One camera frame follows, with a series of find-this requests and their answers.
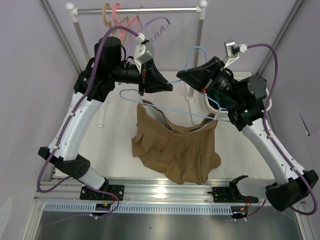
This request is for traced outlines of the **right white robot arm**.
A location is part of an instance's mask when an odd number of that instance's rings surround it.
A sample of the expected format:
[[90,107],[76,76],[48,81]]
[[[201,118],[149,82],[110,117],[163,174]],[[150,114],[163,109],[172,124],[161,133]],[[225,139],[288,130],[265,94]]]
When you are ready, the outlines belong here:
[[254,179],[242,175],[232,180],[228,196],[239,202],[246,196],[268,200],[278,211],[292,208],[308,195],[319,177],[314,170],[305,170],[272,133],[260,103],[267,96],[266,80],[251,75],[235,80],[225,64],[213,57],[205,64],[181,70],[176,75],[180,80],[202,94],[211,90],[232,101],[226,109],[229,121],[247,137],[270,168],[273,179]]

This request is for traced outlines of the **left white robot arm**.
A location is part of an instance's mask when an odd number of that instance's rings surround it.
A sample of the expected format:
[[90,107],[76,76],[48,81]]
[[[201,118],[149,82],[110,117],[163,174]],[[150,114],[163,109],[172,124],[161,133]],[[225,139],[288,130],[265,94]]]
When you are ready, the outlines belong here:
[[122,56],[125,50],[119,38],[100,39],[94,46],[94,57],[78,75],[69,112],[55,139],[38,151],[47,164],[53,164],[68,177],[89,186],[97,200],[108,196],[109,182],[91,167],[88,159],[79,155],[80,144],[92,118],[116,83],[137,85],[140,95],[173,90],[173,85],[157,70],[154,52],[149,40],[140,41],[135,48],[134,62],[129,63]]

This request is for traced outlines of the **light blue wire hanger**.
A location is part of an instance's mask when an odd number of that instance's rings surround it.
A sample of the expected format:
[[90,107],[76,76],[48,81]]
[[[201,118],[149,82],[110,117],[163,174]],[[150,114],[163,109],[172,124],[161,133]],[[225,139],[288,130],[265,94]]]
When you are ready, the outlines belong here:
[[[187,52],[187,57],[186,57],[186,62],[185,62],[185,70],[187,70],[187,67],[188,67],[189,55],[190,55],[191,52],[192,52],[193,50],[195,50],[195,49],[203,50],[205,60],[208,59],[208,54],[207,54],[207,51],[206,51],[206,49],[205,49],[204,47],[202,47],[202,46],[194,46],[194,47],[190,48],[190,49],[188,50],[188,52]],[[163,110],[168,110],[168,111],[172,111],[172,112],[177,112],[177,113],[181,113],[181,114],[187,114],[187,115],[190,115],[190,116],[192,116],[192,117],[200,117],[200,118],[205,118],[205,119],[217,120],[217,121],[222,121],[222,122],[230,123],[230,120],[226,120],[226,119],[222,119],[222,118],[217,118],[215,115],[214,115],[214,117],[209,117],[209,116],[205,116],[205,115],[200,115],[200,114],[192,113],[191,111],[187,112],[187,111],[182,111],[182,110],[178,110],[178,109],[168,108],[168,107],[164,107],[164,106],[154,105],[154,104],[151,104],[151,103],[146,103],[146,102],[144,102],[144,100],[142,99],[141,96],[139,97],[139,100],[134,100],[134,99],[127,98],[127,97],[124,97],[124,96],[123,96],[123,92],[132,92],[132,91],[137,92],[138,90],[137,90],[137,89],[133,89],[133,88],[123,89],[123,90],[120,90],[119,96],[120,96],[120,98],[123,99],[123,100],[130,101],[130,102],[134,102],[134,103],[137,103],[137,104],[142,104],[142,105],[145,105],[145,106],[150,106],[150,107],[154,107],[154,108],[158,108],[158,109],[163,109]]]

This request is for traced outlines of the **tan skirt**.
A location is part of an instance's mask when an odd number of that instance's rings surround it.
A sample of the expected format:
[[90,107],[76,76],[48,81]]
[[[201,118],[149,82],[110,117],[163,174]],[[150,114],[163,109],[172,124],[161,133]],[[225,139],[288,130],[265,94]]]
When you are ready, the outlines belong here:
[[221,165],[215,149],[218,121],[209,113],[201,123],[185,127],[172,123],[152,102],[136,107],[137,132],[132,138],[132,155],[153,171],[183,184],[204,184],[211,170]]

